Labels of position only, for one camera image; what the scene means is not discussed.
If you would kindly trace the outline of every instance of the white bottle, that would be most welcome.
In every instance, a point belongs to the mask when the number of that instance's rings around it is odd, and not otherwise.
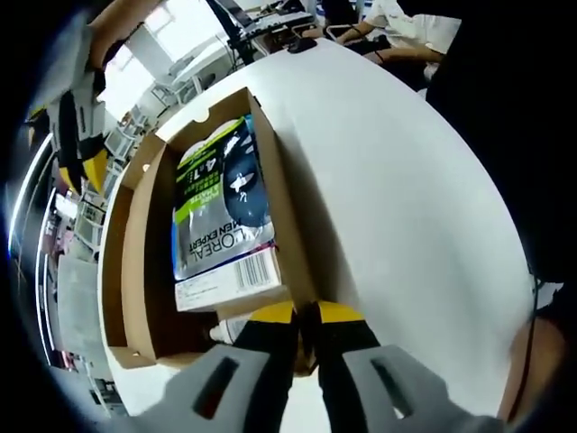
[[[252,313],[249,313],[237,316],[235,318],[221,320],[217,327],[213,327],[210,330],[210,337],[220,343],[231,345],[241,334],[244,329],[244,325],[246,325],[246,322],[249,321],[251,315]]]

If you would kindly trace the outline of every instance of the cardboard box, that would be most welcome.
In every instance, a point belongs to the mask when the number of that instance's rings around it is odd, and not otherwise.
[[[108,345],[124,368],[185,366],[213,344],[207,334],[218,323],[216,313],[176,309],[170,251],[175,173],[191,144],[248,113],[259,145],[282,283],[297,308],[316,299],[284,180],[279,139],[256,99],[241,89],[212,106],[205,122],[190,123],[169,143],[155,135],[145,137],[109,205],[100,259],[104,326]]]

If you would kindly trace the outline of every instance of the small object on table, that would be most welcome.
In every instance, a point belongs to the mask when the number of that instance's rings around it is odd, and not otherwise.
[[[301,38],[293,42],[290,47],[288,47],[288,52],[291,54],[297,54],[302,51],[310,50],[316,46],[316,41],[311,38]]]

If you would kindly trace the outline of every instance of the bottle cap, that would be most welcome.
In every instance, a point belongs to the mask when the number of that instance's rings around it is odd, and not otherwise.
[[[213,340],[219,341],[221,343],[224,342],[223,331],[220,327],[213,327],[208,334]]]

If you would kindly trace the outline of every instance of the person's hand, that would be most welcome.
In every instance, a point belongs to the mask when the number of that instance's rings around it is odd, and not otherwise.
[[[383,61],[387,60],[387,52],[386,51],[378,51],[378,52],[372,51],[368,54],[365,54],[364,58],[372,61],[373,63],[375,63],[377,65],[381,65],[383,63]]]

